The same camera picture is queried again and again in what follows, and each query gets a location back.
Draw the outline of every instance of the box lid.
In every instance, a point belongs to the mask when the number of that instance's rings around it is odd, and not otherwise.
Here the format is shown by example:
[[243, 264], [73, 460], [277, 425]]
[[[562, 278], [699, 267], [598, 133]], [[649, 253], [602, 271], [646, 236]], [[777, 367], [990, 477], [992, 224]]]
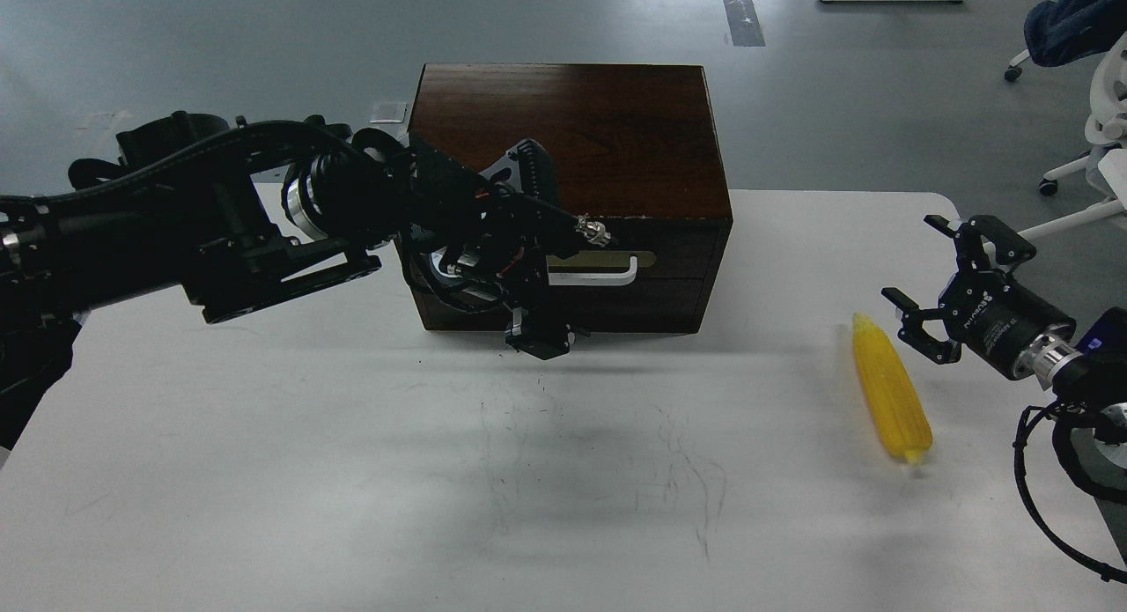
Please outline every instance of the box lid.
[[575, 214], [731, 220], [701, 66], [427, 63], [410, 131], [476, 170], [538, 140]]

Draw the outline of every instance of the gray floor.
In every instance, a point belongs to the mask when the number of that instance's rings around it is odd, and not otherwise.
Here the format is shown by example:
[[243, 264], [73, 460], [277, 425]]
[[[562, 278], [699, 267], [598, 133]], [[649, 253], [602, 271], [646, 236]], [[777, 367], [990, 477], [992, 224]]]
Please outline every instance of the gray floor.
[[[1003, 82], [1038, 1], [754, 0], [766, 45], [744, 47], [721, 0], [0, 0], [0, 192], [64, 192], [73, 158], [170, 110], [360, 126], [424, 62], [687, 62], [733, 189], [939, 192], [1026, 228], [1101, 198], [1036, 192], [1085, 150], [1097, 62]], [[1039, 248], [1024, 282], [1084, 327], [1127, 304], [1127, 231]]]

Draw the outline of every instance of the black fabric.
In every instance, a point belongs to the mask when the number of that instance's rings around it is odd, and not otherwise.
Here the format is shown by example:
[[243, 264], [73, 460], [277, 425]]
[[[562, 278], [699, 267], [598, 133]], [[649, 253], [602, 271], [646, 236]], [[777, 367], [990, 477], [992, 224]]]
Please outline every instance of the black fabric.
[[1038, 66], [1063, 66], [1107, 53], [1127, 30], [1127, 0], [1058, 0], [1026, 18], [1026, 47]]

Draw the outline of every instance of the wire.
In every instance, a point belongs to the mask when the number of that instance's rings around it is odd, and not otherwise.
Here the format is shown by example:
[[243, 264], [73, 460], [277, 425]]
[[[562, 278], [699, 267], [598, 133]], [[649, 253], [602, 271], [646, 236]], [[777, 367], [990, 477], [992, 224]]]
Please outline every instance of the wire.
[[[314, 154], [314, 151], [327, 148], [327, 150], [331, 151], [341, 151], [349, 159], [365, 163], [365, 166], [378, 166], [374, 159], [360, 153], [355, 148], [349, 147], [345, 140], [321, 131], [319, 127], [310, 126], [309, 123], [261, 122], [225, 131], [218, 135], [210, 135], [210, 138], [198, 140], [198, 142], [184, 148], [184, 150], [166, 156], [165, 159], [156, 163], [150, 163], [150, 166], [142, 167], [142, 169], [136, 171], [130, 171], [130, 174], [122, 175], [119, 178], [109, 179], [109, 181], [98, 184], [96, 187], [89, 187], [89, 189], [73, 192], [73, 194], [48, 195], [48, 197], [44, 198], [23, 197], [23, 195], [5, 195], [2, 198], [9, 203], [47, 203], [47, 205], [60, 206], [76, 202], [76, 199], [83, 199], [85, 202], [85, 199], [126, 194], [126, 192], [144, 187], [145, 184], [151, 183], [158, 176], [169, 174], [169, 171], [177, 170], [180, 167], [189, 166], [189, 163], [206, 162], [211, 156], [227, 153], [229, 148], [233, 147], [241, 147], [242, 153], [246, 154], [245, 162], [254, 163], [260, 158], [263, 151], [267, 150], [266, 147], [277, 148], [277, 143], [283, 139], [291, 140], [290, 143], [283, 142], [284, 145], [295, 148], [295, 150], [303, 150], [303, 148], [311, 150], [302, 153], [305, 156]], [[286, 159], [294, 159], [298, 154], [298, 151], [294, 151], [293, 156], [287, 156]]]
[[[1018, 420], [1018, 433], [1013, 441], [1013, 478], [1018, 484], [1018, 495], [1021, 496], [1021, 503], [1026, 506], [1026, 511], [1029, 512], [1029, 516], [1037, 524], [1037, 527], [1045, 533], [1045, 536], [1053, 542], [1062, 552], [1071, 557], [1075, 562], [1082, 565], [1083, 567], [1098, 574], [1104, 582], [1118, 582], [1121, 584], [1127, 584], [1127, 571], [1115, 568], [1113, 566], [1107, 565], [1102, 561], [1091, 559], [1091, 557], [1080, 552], [1075, 548], [1068, 546], [1064, 540], [1057, 536], [1056, 533], [1049, 529], [1049, 525], [1045, 522], [1040, 512], [1037, 511], [1037, 506], [1033, 504], [1033, 498], [1029, 493], [1029, 485], [1026, 482], [1026, 445], [1029, 444], [1029, 436], [1033, 433], [1033, 429], [1045, 418], [1049, 416], [1055, 416], [1059, 418], [1058, 411], [1064, 407], [1062, 400], [1055, 400], [1048, 407], [1035, 407], [1029, 406], [1021, 413], [1021, 418]], [[1032, 413], [1037, 415], [1030, 420], [1029, 415]]]

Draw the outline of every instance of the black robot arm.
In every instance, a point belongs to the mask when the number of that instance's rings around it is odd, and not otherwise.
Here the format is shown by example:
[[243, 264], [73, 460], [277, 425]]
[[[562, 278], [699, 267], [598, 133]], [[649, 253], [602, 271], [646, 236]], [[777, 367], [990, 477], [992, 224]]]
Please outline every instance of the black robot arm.
[[[417, 135], [403, 145], [321, 117], [240, 117], [232, 130], [176, 112], [117, 140], [118, 162], [72, 163], [72, 194], [0, 195], [0, 446], [70, 367], [94, 308], [180, 284], [218, 323], [369, 275], [374, 251], [399, 239], [405, 274], [423, 275], [412, 287], [463, 310], [511, 308], [523, 323], [506, 342], [551, 358], [568, 352], [570, 327], [545, 256], [611, 240], [559, 207], [551, 158], [531, 139], [486, 175]], [[277, 167], [286, 216], [309, 241], [282, 236], [251, 181]]]
[[[1040, 420], [1055, 420], [1053, 446], [1073, 484], [1095, 498], [1127, 505], [1127, 489], [1101, 484], [1088, 473], [1073, 440], [1074, 433], [1088, 438], [1106, 459], [1102, 464], [1113, 465], [1109, 476], [1122, 477], [1127, 469], [1127, 312], [1111, 308], [1073, 346], [1075, 320], [1013, 277], [1019, 264], [1036, 255], [1030, 242], [994, 215], [974, 215], [955, 228], [940, 215], [928, 215], [924, 222], [953, 239], [958, 270], [937, 308], [920, 308], [897, 287], [881, 291], [900, 314], [898, 337], [939, 364], [957, 362], [966, 344], [1006, 379], [1036, 375], [1042, 388], [1051, 387], [1055, 402], [1029, 407], [1019, 419], [1013, 443], [1018, 493], [1057, 548], [1104, 580], [1127, 583], [1127, 571], [1091, 559], [1049, 529], [1026, 486], [1023, 453]], [[948, 338], [931, 336], [923, 327], [926, 320], [941, 320]]]

